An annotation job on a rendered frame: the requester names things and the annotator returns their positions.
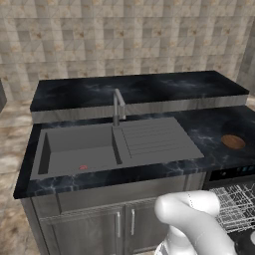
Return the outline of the grey raised counter shelf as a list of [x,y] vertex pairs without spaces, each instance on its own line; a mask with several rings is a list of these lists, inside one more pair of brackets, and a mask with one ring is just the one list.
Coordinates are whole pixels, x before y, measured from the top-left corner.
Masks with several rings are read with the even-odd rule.
[[115,90],[128,116],[242,106],[249,95],[216,71],[43,80],[30,106],[33,122],[111,118]]

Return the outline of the grey cupboard door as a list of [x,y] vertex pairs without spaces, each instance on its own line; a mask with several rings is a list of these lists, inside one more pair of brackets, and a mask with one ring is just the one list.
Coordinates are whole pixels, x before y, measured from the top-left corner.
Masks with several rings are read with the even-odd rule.
[[[121,213],[121,237],[117,235]],[[124,255],[124,208],[104,206],[40,220],[50,255]]]
[[[161,223],[154,212],[155,198],[126,204],[125,255],[154,250],[166,237],[168,226]],[[135,210],[134,235],[131,236],[131,210]]]

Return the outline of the black dishwasher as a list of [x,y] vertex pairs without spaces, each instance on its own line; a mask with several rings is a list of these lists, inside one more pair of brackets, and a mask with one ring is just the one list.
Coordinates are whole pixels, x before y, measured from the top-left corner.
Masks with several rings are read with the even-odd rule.
[[[238,183],[255,183],[255,165],[214,170],[206,174],[203,189],[223,187]],[[255,255],[255,230],[227,233],[234,242],[237,255]]]

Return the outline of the grey sink tap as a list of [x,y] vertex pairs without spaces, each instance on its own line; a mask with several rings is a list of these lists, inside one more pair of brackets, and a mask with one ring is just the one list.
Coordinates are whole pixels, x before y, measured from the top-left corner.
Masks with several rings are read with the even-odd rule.
[[113,122],[117,127],[120,124],[120,120],[125,120],[126,116],[126,103],[119,89],[114,91],[114,114]]

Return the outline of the grey kitchen sink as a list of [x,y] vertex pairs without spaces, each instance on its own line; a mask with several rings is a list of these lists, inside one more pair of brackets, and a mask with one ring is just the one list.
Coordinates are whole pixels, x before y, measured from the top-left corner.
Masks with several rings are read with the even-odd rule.
[[[97,172],[202,158],[174,118],[150,119],[41,131],[31,178]],[[88,169],[80,170],[80,165]]]

